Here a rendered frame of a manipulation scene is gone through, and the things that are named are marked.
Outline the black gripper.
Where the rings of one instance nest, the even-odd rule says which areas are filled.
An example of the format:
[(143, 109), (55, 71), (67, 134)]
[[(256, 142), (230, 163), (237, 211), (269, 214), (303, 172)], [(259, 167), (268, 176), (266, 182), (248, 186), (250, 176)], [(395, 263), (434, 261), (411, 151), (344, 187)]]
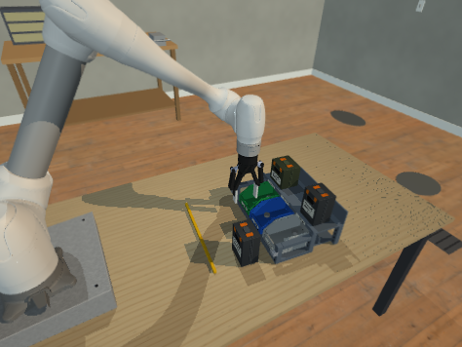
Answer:
[[(254, 183), (253, 183), (253, 196), (255, 199), (257, 198), (257, 193), (258, 193), (258, 187), (260, 186), (260, 183), (263, 183), (263, 167), (264, 164), (262, 161), (257, 162), (257, 157), (258, 155), (254, 157), (245, 157), (240, 154), (238, 154), (238, 164), (236, 167), (230, 167), (230, 178), (229, 178), (229, 183), (228, 187), (232, 191), (233, 190), (233, 201), (235, 204), (237, 204), (237, 197), (238, 197), (238, 187), (242, 181), (242, 178), (245, 176), (245, 174), (250, 174), (253, 177)], [(245, 166), (245, 165), (250, 165), (250, 166)], [(255, 173), (255, 168), (257, 166), (258, 169), (258, 179)], [(236, 172), (238, 170), (238, 174), (236, 177)], [(236, 177), (236, 179), (235, 179)]]

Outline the blue open bin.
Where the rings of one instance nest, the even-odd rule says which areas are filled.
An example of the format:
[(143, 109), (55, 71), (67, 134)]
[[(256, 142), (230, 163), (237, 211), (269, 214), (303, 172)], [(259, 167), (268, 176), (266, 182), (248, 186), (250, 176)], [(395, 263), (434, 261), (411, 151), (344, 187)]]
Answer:
[[(270, 216), (265, 217), (265, 212), (269, 212)], [(291, 214), (294, 214), (294, 212), (280, 196), (261, 201), (259, 204), (257, 204), (252, 210), (250, 210), (250, 219), (261, 235), (263, 229), (267, 227), (272, 221)]]

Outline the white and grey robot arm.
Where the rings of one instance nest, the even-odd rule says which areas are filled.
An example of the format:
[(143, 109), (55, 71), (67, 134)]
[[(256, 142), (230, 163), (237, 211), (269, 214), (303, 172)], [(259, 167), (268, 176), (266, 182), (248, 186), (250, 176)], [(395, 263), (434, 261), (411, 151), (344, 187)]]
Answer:
[(54, 182), (48, 168), (85, 66), (97, 53), (199, 96), (233, 128), (238, 154), (260, 153), (261, 97), (209, 85), (107, 1), (39, 0), (46, 46), (9, 161), (0, 165), (0, 295), (7, 324), (35, 305), (47, 312), (52, 296), (77, 283), (46, 225)]

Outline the grey open bin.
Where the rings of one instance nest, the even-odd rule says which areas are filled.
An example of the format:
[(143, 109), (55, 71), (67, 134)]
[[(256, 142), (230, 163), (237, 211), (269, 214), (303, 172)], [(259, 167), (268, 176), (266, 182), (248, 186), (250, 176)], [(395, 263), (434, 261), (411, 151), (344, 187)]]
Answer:
[[(292, 235), (292, 229), (298, 230), (298, 234), (296, 236)], [(309, 230), (294, 213), (291, 215), (277, 218), (273, 222), (271, 222), (267, 227), (264, 228), (263, 238), (268, 247), (273, 251), (275, 249), (276, 244), (283, 242), (287, 239), (290, 240), (302, 235), (309, 234), (308, 231)], [(306, 243), (284, 249), (282, 254), (306, 247)]]

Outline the green bin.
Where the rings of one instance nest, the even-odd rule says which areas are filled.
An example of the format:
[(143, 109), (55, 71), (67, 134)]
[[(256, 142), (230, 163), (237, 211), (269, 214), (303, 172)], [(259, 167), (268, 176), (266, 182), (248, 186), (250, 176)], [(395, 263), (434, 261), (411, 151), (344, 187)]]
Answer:
[[(268, 181), (264, 181), (263, 183), (260, 183), (260, 186), (258, 187), (258, 193), (257, 193), (256, 199), (252, 194), (253, 194), (253, 184), (247, 187), (240, 194), (240, 203), (248, 215), (250, 215), (250, 210), (252, 210), (261, 201), (276, 198), (280, 196)], [(268, 195), (270, 197), (266, 197)]]

